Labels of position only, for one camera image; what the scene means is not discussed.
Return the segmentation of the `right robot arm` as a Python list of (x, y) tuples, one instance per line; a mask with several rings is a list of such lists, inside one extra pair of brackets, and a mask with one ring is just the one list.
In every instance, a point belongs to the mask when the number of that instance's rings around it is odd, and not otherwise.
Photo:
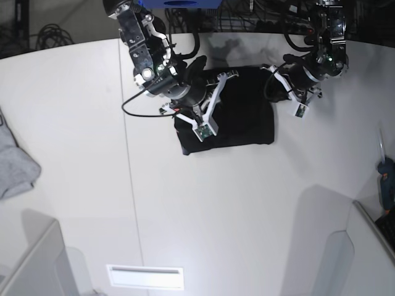
[(203, 77), (207, 57), (198, 55), (197, 29), (192, 29), (192, 52), (176, 54), (164, 22), (146, 8), (134, 1), (103, 1), (103, 6), (107, 16), (118, 21), (121, 40), (134, 65), (133, 78), (139, 93), (170, 99), (170, 111), (161, 110), (159, 117), (184, 114), (201, 125), (214, 102)]

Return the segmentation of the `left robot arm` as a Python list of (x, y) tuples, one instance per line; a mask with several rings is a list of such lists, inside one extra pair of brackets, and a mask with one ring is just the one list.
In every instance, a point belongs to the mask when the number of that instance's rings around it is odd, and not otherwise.
[(329, 78), (339, 78), (349, 68), (346, 53), (346, 18), (340, 1), (317, 1), (306, 5), (312, 33), (305, 36), (305, 47), (298, 46), (289, 35), (286, 18), (292, 1), (285, 1), (280, 25), (288, 45), (300, 55), (285, 54), (283, 63), (265, 66), (271, 74), (263, 92), (269, 102), (295, 101), (304, 105), (323, 97), (320, 84)]

